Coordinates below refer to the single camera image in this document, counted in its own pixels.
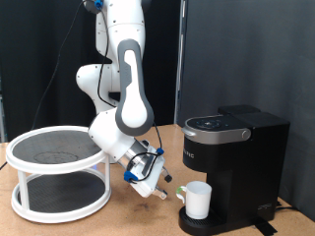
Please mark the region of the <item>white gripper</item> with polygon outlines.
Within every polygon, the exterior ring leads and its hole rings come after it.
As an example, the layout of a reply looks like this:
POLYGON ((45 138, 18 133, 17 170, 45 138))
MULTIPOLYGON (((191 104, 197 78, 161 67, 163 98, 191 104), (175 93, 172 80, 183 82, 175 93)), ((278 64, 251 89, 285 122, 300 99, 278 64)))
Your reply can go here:
POLYGON ((167 192, 158 186, 159 175, 161 174, 167 183, 172 180, 172 176, 163 167, 163 156, 153 147, 146 147, 136 141, 126 152, 126 157, 126 171, 131 186, 144 198, 154 195, 165 200, 167 192))

